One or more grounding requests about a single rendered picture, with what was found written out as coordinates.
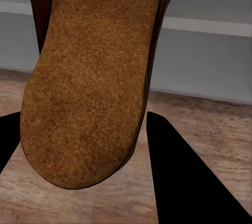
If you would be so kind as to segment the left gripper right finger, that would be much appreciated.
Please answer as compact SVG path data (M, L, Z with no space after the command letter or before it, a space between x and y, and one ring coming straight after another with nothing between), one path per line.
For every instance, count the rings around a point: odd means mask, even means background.
M159 224L252 224L252 217L164 117L147 112Z

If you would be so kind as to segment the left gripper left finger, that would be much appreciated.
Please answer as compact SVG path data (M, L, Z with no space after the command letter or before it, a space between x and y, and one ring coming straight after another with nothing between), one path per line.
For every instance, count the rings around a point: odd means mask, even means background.
M20 143L20 114L0 117L0 173Z

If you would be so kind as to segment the sandal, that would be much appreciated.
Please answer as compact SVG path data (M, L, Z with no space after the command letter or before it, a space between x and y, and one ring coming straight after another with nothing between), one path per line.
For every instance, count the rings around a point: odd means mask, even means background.
M171 0L30 0L40 57L24 88L20 141L66 190L97 185L132 158Z

